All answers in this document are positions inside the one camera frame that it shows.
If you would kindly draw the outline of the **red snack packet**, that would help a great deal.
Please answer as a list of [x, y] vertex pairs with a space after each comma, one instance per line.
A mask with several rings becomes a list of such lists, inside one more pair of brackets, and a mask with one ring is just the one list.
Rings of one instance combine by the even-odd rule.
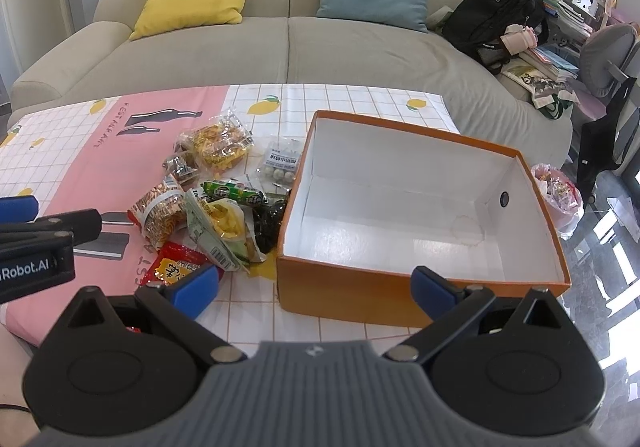
[[157, 252], [155, 261], [138, 281], [138, 285], [147, 285], [150, 282], [173, 285], [207, 262], [208, 258], [201, 252], [167, 241]]

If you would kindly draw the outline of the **peanut snack bag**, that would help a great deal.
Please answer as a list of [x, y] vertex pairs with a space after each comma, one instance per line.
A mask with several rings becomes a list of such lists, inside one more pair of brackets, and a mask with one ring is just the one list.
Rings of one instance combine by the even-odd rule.
[[169, 174], [130, 207], [127, 216], [140, 229], [141, 236], [158, 251], [186, 225], [184, 190]]

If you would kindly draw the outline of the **yellow chips white bag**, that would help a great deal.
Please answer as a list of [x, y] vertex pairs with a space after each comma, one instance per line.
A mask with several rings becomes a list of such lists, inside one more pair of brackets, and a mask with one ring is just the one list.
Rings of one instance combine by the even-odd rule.
[[212, 263], [225, 273], [250, 270], [266, 256], [259, 250], [253, 211], [229, 198], [210, 201], [201, 188], [184, 195], [189, 237]]

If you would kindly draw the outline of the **small brown snack packet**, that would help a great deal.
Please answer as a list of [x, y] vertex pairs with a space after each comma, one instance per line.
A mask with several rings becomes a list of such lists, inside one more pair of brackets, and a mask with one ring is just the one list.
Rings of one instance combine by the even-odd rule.
[[200, 170], [194, 155], [183, 151], [168, 156], [163, 162], [163, 169], [171, 175], [181, 187], [192, 184], [200, 177]]

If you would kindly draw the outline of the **green snack tube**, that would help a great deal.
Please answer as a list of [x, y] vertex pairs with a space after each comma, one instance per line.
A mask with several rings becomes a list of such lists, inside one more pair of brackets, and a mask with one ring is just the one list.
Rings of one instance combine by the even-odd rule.
[[258, 207], [267, 203], [267, 198], [262, 190], [247, 187], [242, 182], [234, 180], [206, 180], [201, 183], [201, 188], [209, 200], [229, 199], [237, 204]]

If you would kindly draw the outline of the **dark seaweed snack bag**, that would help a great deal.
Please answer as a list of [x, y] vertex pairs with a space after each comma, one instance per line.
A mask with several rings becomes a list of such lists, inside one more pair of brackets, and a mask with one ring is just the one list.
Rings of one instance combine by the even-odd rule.
[[268, 254], [278, 243], [287, 205], [287, 199], [277, 199], [253, 208], [256, 245], [264, 254]]

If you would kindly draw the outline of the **yellow snack clear bag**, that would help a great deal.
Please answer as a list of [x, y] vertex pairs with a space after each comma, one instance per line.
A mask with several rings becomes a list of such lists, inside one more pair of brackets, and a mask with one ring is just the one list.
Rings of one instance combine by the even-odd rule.
[[198, 169], [213, 178], [221, 178], [250, 153], [254, 138], [232, 110], [213, 116], [208, 124], [181, 133], [177, 152], [188, 152]]

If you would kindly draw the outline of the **white balls snack pack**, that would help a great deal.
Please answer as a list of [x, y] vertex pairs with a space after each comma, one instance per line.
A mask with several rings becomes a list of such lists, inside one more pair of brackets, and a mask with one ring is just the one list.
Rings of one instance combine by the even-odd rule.
[[296, 179], [303, 149], [304, 144], [299, 140], [273, 139], [256, 168], [257, 176], [263, 181], [290, 187]]

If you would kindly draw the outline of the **pink white checked tablecloth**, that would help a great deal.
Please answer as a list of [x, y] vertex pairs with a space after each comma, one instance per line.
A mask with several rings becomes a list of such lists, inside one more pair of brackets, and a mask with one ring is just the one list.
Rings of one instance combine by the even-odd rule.
[[73, 282], [1, 308], [11, 333], [38, 344], [78, 288], [129, 294], [155, 259], [128, 218], [131, 205], [159, 184], [177, 137], [232, 111], [254, 147], [234, 168], [255, 170], [280, 138], [303, 140], [319, 110], [357, 113], [454, 132], [439, 95], [344, 85], [253, 84], [171, 89], [71, 104], [24, 116], [1, 146], [1, 191], [30, 194], [42, 214], [94, 208], [102, 237], [81, 249]]

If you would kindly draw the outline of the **pink trash bin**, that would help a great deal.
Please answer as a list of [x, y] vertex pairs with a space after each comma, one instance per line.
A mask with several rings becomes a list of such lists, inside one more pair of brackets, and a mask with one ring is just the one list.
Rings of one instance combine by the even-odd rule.
[[584, 216], [582, 195], [562, 170], [549, 164], [536, 164], [530, 171], [546, 202], [556, 233], [563, 240], [570, 239]]

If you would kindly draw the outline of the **orange cardboard box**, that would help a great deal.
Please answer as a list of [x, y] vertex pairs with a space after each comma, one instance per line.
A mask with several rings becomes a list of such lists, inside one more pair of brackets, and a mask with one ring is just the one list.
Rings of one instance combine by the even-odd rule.
[[554, 295], [570, 272], [518, 150], [443, 130], [320, 111], [280, 230], [277, 293], [306, 316], [422, 328], [424, 266], [499, 297]]

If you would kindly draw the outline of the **black garment on chair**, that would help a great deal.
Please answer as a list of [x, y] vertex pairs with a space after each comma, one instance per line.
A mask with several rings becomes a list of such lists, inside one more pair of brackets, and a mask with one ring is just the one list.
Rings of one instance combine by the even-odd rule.
[[615, 152], [617, 125], [623, 110], [631, 103], [631, 93], [636, 82], [635, 77], [627, 77], [606, 107], [605, 116], [582, 126], [576, 187], [585, 205], [592, 203], [591, 198], [598, 175], [606, 170], [613, 172], [622, 166], [634, 136], [638, 132], [639, 125], [636, 125], [622, 151]]

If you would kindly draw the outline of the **beige sofa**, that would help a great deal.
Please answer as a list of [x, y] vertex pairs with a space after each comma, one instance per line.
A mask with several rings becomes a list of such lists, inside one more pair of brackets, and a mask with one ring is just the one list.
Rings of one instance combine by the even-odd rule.
[[568, 115], [550, 120], [434, 32], [319, 17], [320, 0], [246, 0], [239, 24], [130, 40], [146, 0], [99, 0], [92, 21], [13, 84], [12, 120], [64, 104], [152, 90], [259, 83], [345, 84], [441, 95], [466, 136], [561, 165]]

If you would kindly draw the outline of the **grey office chair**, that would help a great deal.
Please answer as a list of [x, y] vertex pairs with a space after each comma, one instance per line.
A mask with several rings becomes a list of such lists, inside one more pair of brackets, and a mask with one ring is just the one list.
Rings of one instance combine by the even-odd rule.
[[578, 77], [568, 81], [577, 96], [572, 112], [575, 132], [605, 116], [615, 91], [639, 73], [639, 37], [633, 24], [613, 24], [593, 33], [582, 45]]

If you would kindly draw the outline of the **black backpack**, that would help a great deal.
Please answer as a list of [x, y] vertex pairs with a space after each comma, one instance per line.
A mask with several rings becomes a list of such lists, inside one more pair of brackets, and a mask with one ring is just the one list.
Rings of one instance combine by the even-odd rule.
[[442, 36], [497, 75], [512, 57], [547, 43], [549, 25], [542, 0], [464, 0]]

